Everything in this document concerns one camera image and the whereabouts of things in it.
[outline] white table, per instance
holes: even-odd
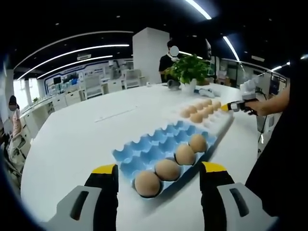
[[[241,99],[237,89],[211,87],[221,91],[222,103]],[[156,85],[107,94],[51,114],[26,160],[21,184],[26,207],[38,221],[49,220],[57,203],[77,185],[84,185],[93,169],[115,162],[113,149],[165,126],[162,112],[192,99]],[[257,139],[256,117],[235,113],[211,161],[225,166],[235,181],[245,183],[257,159]],[[117,230],[187,231],[193,227],[202,231],[200,199],[198,175],[166,201],[145,201],[120,172]]]

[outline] egg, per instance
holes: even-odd
[[[221,108],[221,102],[217,101],[215,103],[213,103],[213,108],[215,111],[217,111],[219,108]]]
[[[202,114],[202,116],[203,116],[203,118],[208,118],[208,110],[207,109],[203,109],[201,112],[200,112],[201,114]]]
[[[207,109],[209,114],[213,114],[214,113],[214,108],[213,108],[212,105],[209,105],[206,109]]]
[[[189,145],[195,153],[203,153],[207,150],[206,140],[201,134],[194,134]]]
[[[155,165],[155,171],[161,180],[172,181],[180,176],[180,167],[172,160],[161,160]]]
[[[196,161],[196,154],[187,144],[180,144],[175,152],[175,158],[179,165],[193,165]]]
[[[181,111],[180,116],[182,118],[189,118],[191,116],[191,113],[188,110],[183,110]]]
[[[197,108],[197,110],[202,110],[203,109],[203,104],[202,103],[197,103],[195,105],[195,108]]]
[[[203,107],[207,107],[212,104],[212,100],[204,100],[202,104],[203,104]]]
[[[201,113],[194,113],[194,114],[191,114],[191,121],[194,122],[194,123],[202,123],[202,120],[203,120],[203,115]]]
[[[189,106],[187,109],[191,114],[197,112],[197,108],[195,106]]]
[[[142,171],[135,178],[135,189],[144,197],[154,197],[159,193],[160,180],[151,171]]]

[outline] white flower pot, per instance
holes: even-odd
[[[197,86],[197,80],[194,78],[190,83],[181,83],[181,90],[185,94],[192,95]]]

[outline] blue egg carton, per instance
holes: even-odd
[[[176,180],[178,181],[187,170],[194,167],[200,158],[208,153],[211,146],[215,144],[217,137],[210,136],[208,132],[192,124],[178,121],[176,124],[168,124],[166,129],[159,128],[155,130],[153,135],[141,136],[137,143],[133,141],[126,143],[123,150],[113,150],[112,155],[115,157],[124,176],[130,180],[132,187],[135,189],[134,180],[141,171],[155,172],[155,164],[163,159],[176,162],[174,155],[177,147],[180,144],[188,144],[194,134],[201,134],[205,138],[207,151],[205,153],[196,153],[196,161],[193,165],[179,165],[180,177]],[[176,181],[161,180],[158,195]]]

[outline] person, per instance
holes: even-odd
[[[172,67],[174,62],[179,60],[177,57],[172,57],[171,54],[170,54],[170,49],[174,45],[175,45],[174,42],[172,40],[170,40],[167,43],[168,53],[160,58],[159,73],[160,73],[162,83],[167,83],[168,80],[172,79],[172,77],[170,75],[166,75],[166,77],[165,77],[165,71],[166,71],[166,69]]]
[[[8,156],[11,163],[14,164],[18,170],[21,170],[24,163],[24,157],[20,155],[20,153],[16,149],[16,145],[21,143],[21,138],[17,135],[21,132],[22,125],[20,122],[19,105],[17,104],[16,97],[13,95],[10,97],[9,100],[9,109],[13,112],[13,116],[11,118],[11,121],[13,123],[13,132],[12,139],[9,145]]]
[[[305,124],[303,118],[305,112],[301,111],[305,105],[304,98],[301,97],[301,94],[305,92],[304,84],[301,82],[301,77],[305,73],[305,62],[301,60],[300,62],[290,67],[294,74],[291,83],[277,96],[263,102],[245,103],[245,106],[255,110],[259,116],[282,112],[268,144],[258,158],[245,185],[262,200],[263,209],[270,216],[280,217],[284,223],[290,220],[292,210],[288,206],[296,204],[291,196],[291,191],[295,190],[296,186],[294,183],[290,185],[290,182],[298,178],[293,175],[299,169],[296,165],[288,164],[287,161],[295,149],[305,150],[304,143],[298,141],[301,135],[298,132]]]

